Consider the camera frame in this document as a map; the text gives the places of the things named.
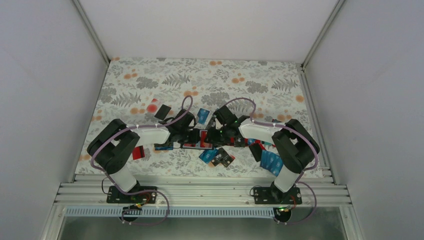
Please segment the blue card near centre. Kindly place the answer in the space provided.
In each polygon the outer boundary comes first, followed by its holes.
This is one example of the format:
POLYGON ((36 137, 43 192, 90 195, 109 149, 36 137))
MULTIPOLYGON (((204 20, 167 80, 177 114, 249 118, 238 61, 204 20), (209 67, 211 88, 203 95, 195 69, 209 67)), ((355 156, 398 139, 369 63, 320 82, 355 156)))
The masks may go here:
POLYGON ((209 110, 200 108, 199 111, 197 112, 198 123, 204 125, 209 114, 210 114, 209 110))

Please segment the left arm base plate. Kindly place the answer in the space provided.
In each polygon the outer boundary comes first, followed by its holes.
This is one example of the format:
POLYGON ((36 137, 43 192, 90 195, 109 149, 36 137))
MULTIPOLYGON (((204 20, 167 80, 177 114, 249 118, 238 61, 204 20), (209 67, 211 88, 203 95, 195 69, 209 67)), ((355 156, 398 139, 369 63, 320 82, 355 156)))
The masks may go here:
POLYGON ((156 202, 156 198, 156 192, 126 195, 120 192, 115 186, 110 186, 106 202, 108 204, 154 204, 156 202))

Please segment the red card left side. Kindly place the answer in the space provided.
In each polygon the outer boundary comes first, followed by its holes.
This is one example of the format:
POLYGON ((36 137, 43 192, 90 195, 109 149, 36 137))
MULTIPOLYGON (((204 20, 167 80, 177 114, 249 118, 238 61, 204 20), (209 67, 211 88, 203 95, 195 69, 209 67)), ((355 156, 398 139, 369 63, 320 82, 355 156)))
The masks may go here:
POLYGON ((144 151, 144 147, 141 146, 137 146, 133 149, 132 151, 132 158, 133 160, 139 160, 145 157, 145 151, 144 151))

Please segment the blue card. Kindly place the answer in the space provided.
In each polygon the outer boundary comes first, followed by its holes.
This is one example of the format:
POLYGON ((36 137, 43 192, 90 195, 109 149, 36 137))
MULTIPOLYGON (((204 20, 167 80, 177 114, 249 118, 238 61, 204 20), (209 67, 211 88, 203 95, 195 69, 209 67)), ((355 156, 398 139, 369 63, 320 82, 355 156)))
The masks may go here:
POLYGON ((199 158, 205 163, 209 164, 212 159, 218 154, 218 149, 208 149, 204 150, 200 155, 199 158))
POLYGON ((200 108, 199 111, 197 112, 198 123, 204 125, 209 114, 210 114, 209 110, 200 108))

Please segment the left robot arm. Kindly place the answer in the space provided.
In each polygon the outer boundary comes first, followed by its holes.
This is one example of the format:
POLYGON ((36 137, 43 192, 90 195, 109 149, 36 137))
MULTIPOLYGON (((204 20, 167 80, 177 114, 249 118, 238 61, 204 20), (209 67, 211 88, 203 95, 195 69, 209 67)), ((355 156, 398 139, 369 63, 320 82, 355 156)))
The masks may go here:
POLYGON ((126 163, 136 147, 184 143, 195 116, 182 109, 171 122, 129 127, 119 118, 112 120, 87 147, 90 164, 101 170, 119 189, 119 196, 131 203, 139 197, 138 181, 126 163))

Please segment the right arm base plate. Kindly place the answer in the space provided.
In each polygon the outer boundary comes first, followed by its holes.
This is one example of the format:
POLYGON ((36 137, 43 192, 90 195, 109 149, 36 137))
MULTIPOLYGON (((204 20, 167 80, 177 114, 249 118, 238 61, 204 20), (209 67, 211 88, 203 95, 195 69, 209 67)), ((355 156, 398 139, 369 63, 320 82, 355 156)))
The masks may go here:
POLYGON ((298 187, 292 187, 287 192, 281 192, 277 188, 254 186, 250 194, 253 196, 256 205, 300 205, 303 203, 298 187))

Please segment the blue card fan right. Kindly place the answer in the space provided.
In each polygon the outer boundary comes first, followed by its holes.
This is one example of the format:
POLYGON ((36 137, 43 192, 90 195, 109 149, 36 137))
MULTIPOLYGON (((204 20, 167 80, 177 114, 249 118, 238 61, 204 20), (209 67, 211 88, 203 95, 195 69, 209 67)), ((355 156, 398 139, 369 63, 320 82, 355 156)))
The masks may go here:
POLYGON ((263 150, 260 157, 260 167, 278 176, 284 166, 282 158, 274 152, 263 150))

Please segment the floral patterned table mat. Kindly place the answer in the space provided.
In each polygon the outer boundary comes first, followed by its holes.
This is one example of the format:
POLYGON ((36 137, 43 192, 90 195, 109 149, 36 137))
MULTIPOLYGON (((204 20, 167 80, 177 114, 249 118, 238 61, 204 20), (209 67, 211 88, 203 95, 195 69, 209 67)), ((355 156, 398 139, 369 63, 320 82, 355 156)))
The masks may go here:
MULTIPOLYGON (((190 58, 116 57, 109 64, 90 126, 82 147, 75 173, 103 175, 90 165, 89 143, 113 119, 121 119, 129 126, 150 125, 154 117, 153 99, 171 107, 168 117, 181 109, 185 96, 192 96, 190 110, 212 113, 223 104, 238 97, 256 103, 255 120, 286 123, 297 119, 318 142, 310 121, 301 78, 294 62, 211 60, 190 58)), ((224 147, 235 157, 228 167, 206 164, 195 149, 155 150, 144 146, 145 157, 133 159, 126 166, 134 175, 268 178, 273 175, 255 162, 248 147, 224 147)))

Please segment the black card upper left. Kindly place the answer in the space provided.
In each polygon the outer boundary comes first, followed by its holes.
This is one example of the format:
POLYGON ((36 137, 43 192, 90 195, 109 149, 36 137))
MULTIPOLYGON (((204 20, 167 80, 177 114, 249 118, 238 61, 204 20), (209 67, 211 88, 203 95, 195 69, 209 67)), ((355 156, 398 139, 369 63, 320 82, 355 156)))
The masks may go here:
POLYGON ((154 117, 163 121, 163 120, 165 120, 165 118, 167 117, 167 115, 171 111, 171 109, 172 108, 170 106, 162 104, 160 106, 160 108, 156 111, 154 117))

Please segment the black card right side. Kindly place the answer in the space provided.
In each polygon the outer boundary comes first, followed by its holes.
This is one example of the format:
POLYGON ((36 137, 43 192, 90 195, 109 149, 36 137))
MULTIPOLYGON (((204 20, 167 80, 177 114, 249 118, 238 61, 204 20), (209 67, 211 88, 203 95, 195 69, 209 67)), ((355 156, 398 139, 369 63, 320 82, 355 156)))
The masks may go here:
POLYGON ((256 162, 260 162, 262 159, 263 148, 259 143, 254 143, 249 146, 249 150, 256 162))

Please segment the black card pair front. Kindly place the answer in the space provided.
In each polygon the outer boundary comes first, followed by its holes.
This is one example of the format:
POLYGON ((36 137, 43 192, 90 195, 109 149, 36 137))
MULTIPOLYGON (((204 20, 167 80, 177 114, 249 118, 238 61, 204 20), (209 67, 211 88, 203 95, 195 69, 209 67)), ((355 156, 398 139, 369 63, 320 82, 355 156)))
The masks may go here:
POLYGON ((221 147, 217 150, 216 155, 210 162, 213 164, 214 167, 221 164, 225 168, 227 168, 234 160, 235 157, 228 154, 227 151, 221 147))

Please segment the translucent red dot card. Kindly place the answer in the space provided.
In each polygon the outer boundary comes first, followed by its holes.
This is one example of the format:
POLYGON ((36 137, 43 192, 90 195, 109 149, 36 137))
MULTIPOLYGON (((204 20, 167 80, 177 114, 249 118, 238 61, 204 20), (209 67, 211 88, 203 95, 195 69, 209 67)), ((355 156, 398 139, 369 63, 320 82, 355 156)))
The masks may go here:
POLYGON ((151 102, 147 105, 146 111, 151 114, 156 114, 161 105, 162 102, 159 99, 153 98, 151 102))

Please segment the red striped card back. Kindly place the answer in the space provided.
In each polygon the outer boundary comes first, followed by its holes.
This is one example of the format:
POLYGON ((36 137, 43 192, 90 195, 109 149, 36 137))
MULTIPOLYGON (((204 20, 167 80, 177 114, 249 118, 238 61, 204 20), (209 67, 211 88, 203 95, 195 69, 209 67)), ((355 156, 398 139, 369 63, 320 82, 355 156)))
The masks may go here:
POLYGON ((195 142, 187 142, 182 145, 182 148, 185 149, 197 149, 197 150, 210 150, 213 148, 213 145, 205 142, 207 138, 207 130, 199 130, 199 137, 192 137, 191 140, 195 142))

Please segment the black card holder wallet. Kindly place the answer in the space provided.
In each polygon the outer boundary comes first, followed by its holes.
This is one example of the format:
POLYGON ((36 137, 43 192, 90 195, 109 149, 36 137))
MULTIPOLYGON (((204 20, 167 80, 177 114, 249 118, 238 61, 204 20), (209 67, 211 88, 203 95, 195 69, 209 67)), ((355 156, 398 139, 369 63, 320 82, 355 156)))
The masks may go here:
POLYGON ((182 149, 194 150, 212 150, 214 146, 212 143, 206 142, 208 131, 205 129, 193 128, 188 132, 188 139, 181 144, 182 149))

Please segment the aluminium rail frame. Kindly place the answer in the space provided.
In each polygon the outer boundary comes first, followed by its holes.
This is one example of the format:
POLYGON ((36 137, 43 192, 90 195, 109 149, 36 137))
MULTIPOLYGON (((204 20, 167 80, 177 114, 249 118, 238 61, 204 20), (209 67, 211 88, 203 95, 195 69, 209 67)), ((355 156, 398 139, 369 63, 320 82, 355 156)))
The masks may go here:
MULTIPOLYGON (((298 187, 302 203, 297 207, 337 207, 341 214, 346 237, 361 240, 358 220, 346 185, 334 183, 329 169, 321 178, 301 178, 298 187)), ((256 204, 253 186, 269 186, 269 177, 193 177, 137 176, 141 184, 156 186, 162 193, 156 202, 147 206, 153 216, 163 216, 170 206, 175 217, 260 217, 271 205, 256 204)), ((61 183, 49 213, 41 238, 57 240, 64 218, 71 212, 96 217, 115 214, 119 204, 107 203, 101 184, 111 182, 100 174, 76 174, 71 182, 61 183)))

